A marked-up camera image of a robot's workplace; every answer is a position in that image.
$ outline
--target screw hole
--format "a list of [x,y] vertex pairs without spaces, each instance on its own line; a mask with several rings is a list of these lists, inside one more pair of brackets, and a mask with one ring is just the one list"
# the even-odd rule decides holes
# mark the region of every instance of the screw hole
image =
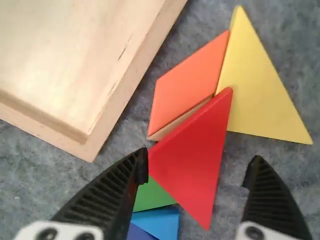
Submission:
[[36,237],[36,240],[54,240],[57,235],[57,230],[54,228],[47,228],[45,230],[42,230],[38,236]]
[[92,233],[84,232],[77,236],[75,240],[95,240],[95,236]]
[[255,226],[248,226],[245,229],[245,234],[252,240],[264,240],[265,236],[264,233]]

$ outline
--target green triangle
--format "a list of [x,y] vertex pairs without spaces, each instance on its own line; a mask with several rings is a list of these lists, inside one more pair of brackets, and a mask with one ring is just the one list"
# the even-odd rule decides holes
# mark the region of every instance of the green triangle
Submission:
[[148,183],[140,185],[136,193],[134,212],[155,209],[177,203],[150,175]]

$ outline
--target wooden shape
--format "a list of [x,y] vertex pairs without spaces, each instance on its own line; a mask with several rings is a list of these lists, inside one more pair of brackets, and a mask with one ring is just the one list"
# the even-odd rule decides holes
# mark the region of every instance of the wooden shape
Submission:
[[228,38],[227,30],[156,81],[148,136],[215,93]]
[[186,1],[0,2],[0,118],[92,162]]
[[226,88],[148,150],[149,174],[209,229],[232,89]]
[[208,97],[202,102],[200,102],[198,105],[196,105],[194,108],[191,110],[187,111],[185,114],[182,116],[176,118],[172,122],[170,122],[168,125],[164,126],[161,128],[159,131],[155,132],[151,136],[147,137],[148,140],[152,141],[160,141],[162,140],[165,136],[167,136],[169,133],[171,133],[177,126],[182,124],[186,119],[188,119],[192,114],[194,114],[198,109],[200,109],[203,105],[205,105],[207,102],[210,101],[212,97]]
[[233,88],[228,131],[312,144],[312,139],[244,9],[238,6],[217,93]]
[[177,240],[179,210],[161,207],[132,214],[131,222],[159,240]]
[[133,212],[155,209],[177,203],[151,176],[136,193]]
[[150,235],[133,223],[130,223],[126,240],[157,240],[157,238]]

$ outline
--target wooden board edge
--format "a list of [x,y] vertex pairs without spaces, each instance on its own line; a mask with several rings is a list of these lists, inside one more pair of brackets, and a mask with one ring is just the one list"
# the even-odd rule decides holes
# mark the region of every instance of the wooden board edge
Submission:
[[[129,68],[124,73],[122,84],[110,97],[91,135],[84,144],[0,102],[1,118],[59,149],[87,162],[93,162],[187,1],[165,1]],[[116,102],[119,105],[114,109],[112,105]]]
[[12,108],[17,112],[23,113],[29,118],[36,120],[40,124],[46,125],[49,128],[67,136],[68,138],[78,141],[81,144],[84,144],[89,137],[89,135],[77,130],[65,122],[55,119],[46,112],[36,109],[34,106],[19,100],[15,96],[2,91],[1,89],[0,103],[7,105],[9,108]]

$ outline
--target colorful wooden block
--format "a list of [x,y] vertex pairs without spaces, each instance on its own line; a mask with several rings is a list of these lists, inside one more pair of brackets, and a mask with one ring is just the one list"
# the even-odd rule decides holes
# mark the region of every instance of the colorful wooden block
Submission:
[[148,151],[149,174],[205,229],[211,215],[233,91],[226,88]]
[[216,92],[228,39],[227,30],[157,80],[148,136]]
[[177,240],[179,210],[161,207],[132,214],[131,222],[159,240]]
[[136,193],[133,212],[155,209],[177,203],[151,176]]
[[150,235],[140,227],[130,223],[126,240],[157,240],[154,236]]
[[226,87],[233,89],[228,131],[313,143],[242,6],[232,16],[216,92]]

